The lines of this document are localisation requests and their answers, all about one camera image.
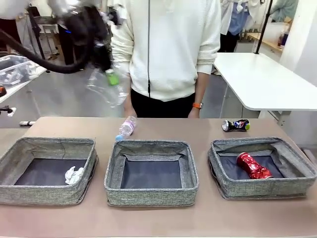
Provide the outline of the person's right hand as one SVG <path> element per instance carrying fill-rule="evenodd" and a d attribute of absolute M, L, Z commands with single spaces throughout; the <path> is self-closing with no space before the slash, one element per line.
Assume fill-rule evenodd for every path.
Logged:
<path fill-rule="evenodd" d="M 124 100 L 123 103 L 123 110 L 124 110 L 124 116 L 130 117 L 130 116 L 136 116 L 136 112 L 132 106 L 132 101 L 131 101 L 131 94 L 129 94 L 126 99 Z"/>

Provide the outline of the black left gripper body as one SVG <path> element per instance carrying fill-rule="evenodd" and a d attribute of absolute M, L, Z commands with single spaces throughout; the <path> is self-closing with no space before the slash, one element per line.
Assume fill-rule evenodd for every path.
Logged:
<path fill-rule="evenodd" d="M 95 6 L 83 6 L 67 13 L 64 26 L 71 32 L 74 43 L 83 47 L 80 58 L 66 66 L 66 71 L 79 71 L 89 62 L 102 71 L 111 68 L 110 34 Z"/>

